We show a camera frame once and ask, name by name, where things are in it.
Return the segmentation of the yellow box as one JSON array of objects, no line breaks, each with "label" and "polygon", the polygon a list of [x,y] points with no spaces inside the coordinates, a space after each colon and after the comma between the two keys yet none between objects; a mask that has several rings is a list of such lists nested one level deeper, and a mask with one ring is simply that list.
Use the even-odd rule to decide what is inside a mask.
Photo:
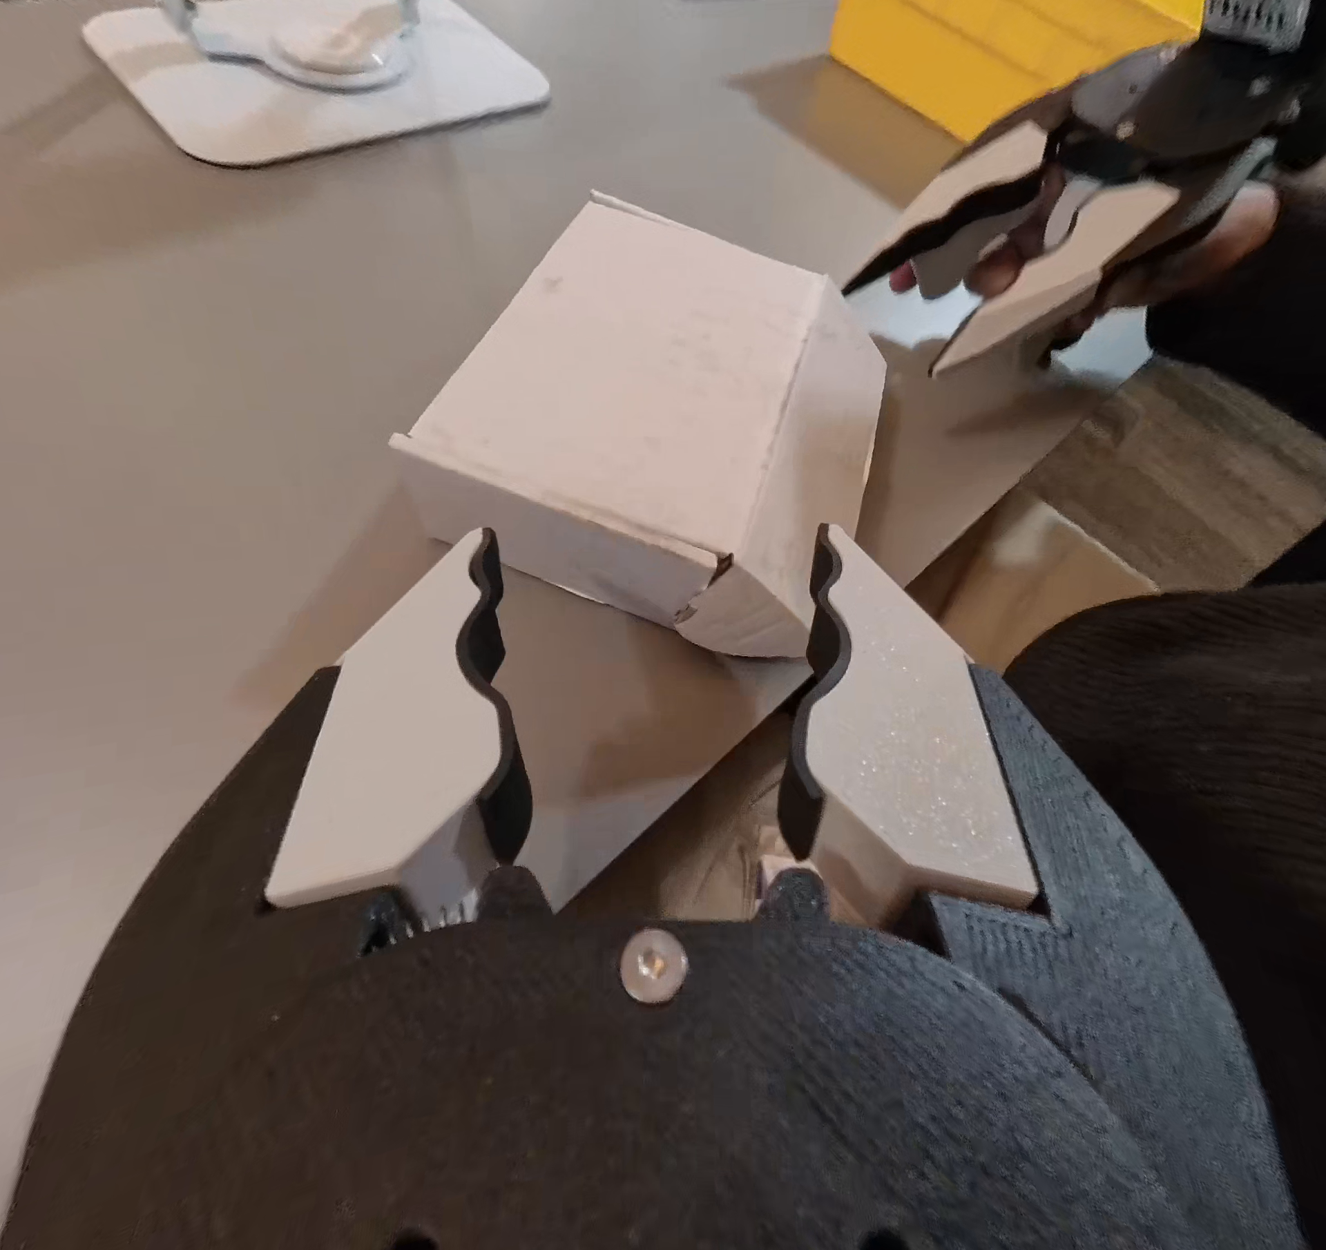
[{"label": "yellow box", "polygon": [[830,57],[971,142],[1119,58],[1196,37],[1203,0],[838,0]]}]

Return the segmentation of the person's right forearm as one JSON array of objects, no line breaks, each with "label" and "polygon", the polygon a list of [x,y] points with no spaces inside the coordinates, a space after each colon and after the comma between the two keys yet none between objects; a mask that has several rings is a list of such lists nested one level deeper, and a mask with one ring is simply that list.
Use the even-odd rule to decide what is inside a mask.
[{"label": "person's right forearm", "polygon": [[1325,192],[1273,184],[1268,238],[1231,270],[1153,305],[1152,350],[1208,369],[1325,435]]}]

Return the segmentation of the person's right hand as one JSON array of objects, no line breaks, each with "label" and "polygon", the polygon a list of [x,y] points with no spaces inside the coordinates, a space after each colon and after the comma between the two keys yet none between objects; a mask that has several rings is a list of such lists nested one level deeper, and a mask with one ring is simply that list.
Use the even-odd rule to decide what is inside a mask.
[{"label": "person's right hand", "polygon": [[[1030,216],[992,243],[967,271],[964,286],[971,294],[985,300],[1000,296],[1019,279],[1023,265],[1041,254],[1044,231],[1063,187],[1063,173],[1052,167],[1040,185]],[[1153,252],[1119,272],[1102,285],[1094,301],[1065,319],[1054,337],[1073,343],[1108,312],[1146,308],[1222,278],[1268,243],[1280,209],[1280,194],[1273,183],[1244,183],[1203,239],[1167,257]]]}]

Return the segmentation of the brown cardboard box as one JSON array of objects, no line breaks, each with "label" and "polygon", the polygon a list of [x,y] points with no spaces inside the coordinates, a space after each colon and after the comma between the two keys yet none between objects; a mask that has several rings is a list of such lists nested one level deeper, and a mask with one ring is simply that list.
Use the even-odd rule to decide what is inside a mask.
[{"label": "brown cardboard box", "polygon": [[999,674],[1063,620],[1159,593],[1150,579],[1019,488],[905,590],[970,660]]}]

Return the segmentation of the grey desk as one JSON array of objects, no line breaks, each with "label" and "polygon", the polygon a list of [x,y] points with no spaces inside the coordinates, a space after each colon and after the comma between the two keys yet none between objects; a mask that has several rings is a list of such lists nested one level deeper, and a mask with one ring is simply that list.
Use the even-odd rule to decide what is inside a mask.
[{"label": "grey desk", "polygon": [[429,565],[389,435],[601,191],[844,279],[957,140],[825,0],[456,0],[550,105],[239,170],[3,2],[3,1213],[163,851]]}]

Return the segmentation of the white cardboard box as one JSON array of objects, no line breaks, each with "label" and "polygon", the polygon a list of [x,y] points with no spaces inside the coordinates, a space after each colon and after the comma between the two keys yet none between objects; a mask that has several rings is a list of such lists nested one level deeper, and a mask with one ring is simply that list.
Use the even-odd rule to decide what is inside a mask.
[{"label": "white cardboard box", "polygon": [[739,659],[805,654],[887,361],[822,274],[594,192],[391,437],[424,532]]}]

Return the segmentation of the person's black clothing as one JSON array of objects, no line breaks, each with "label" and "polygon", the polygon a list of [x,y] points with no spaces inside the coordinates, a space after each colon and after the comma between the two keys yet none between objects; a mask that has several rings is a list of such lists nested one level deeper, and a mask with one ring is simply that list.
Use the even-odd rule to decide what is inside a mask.
[{"label": "person's black clothing", "polygon": [[1305,1242],[1323,1247],[1323,540],[1236,590],[1080,612],[1003,678],[1186,912],[1243,1026]]}]

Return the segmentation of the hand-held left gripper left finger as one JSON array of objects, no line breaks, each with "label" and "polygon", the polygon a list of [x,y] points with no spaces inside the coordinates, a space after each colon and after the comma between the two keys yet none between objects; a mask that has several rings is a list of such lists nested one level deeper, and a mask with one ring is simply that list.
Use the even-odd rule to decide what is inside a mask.
[{"label": "hand-held left gripper left finger", "polygon": [[518,861],[533,792],[494,687],[503,596],[496,533],[472,529],[341,656],[268,905],[385,890],[434,927]]}]

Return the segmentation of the white display stand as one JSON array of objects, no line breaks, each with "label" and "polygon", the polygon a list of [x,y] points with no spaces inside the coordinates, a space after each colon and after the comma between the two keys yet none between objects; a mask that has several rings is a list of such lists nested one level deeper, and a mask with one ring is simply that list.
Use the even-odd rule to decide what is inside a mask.
[{"label": "white display stand", "polygon": [[152,0],[81,37],[185,155],[265,167],[544,107],[536,65],[453,0]]}]

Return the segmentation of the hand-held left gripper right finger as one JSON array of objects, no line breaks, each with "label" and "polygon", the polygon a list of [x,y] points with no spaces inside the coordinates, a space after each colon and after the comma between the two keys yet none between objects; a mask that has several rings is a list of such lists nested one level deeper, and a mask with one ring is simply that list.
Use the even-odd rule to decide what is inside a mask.
[{"label": "hand-held left gripper right finger", "polygon": [[776,825],[848,919],[920,894],[1028,910],[1039,879],[963,651],[840,526],[816,532]]}]

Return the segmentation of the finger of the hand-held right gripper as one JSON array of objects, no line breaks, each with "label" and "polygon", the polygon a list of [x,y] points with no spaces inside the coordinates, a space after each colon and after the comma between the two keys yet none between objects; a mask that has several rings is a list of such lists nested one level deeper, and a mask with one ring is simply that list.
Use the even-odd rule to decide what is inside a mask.
[{"label": "finger of the hand-held right gripper", "polygon": [[1050,133],[1022,122],[942,169],[903,209],[884,247],[841,286],[852,296],[903,267],[923,299],[945,297],[1036,207]]},{"label": "finger of the hand-held right gripper", "polygon": [[1181,195],[1174,185],[1146,178],[1084,196],[1058,239],[1046,234],[1039,256],[953,333],[929,365],[931,379],[1005,347],[1047,344],[1094,301],[1108,265],[1167,216]]}]

